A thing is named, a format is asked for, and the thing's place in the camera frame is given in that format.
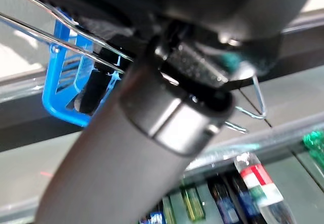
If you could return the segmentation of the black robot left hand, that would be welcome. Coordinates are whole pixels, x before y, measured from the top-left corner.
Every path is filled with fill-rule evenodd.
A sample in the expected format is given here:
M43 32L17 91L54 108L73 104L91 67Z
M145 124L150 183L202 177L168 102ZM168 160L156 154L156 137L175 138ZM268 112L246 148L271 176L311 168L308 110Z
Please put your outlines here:
M224 88L275 64L307 0L32 0L111 51L60 45L118 71L81 103L94 113L52 178L37 223L135 223L178 182L233 114Z

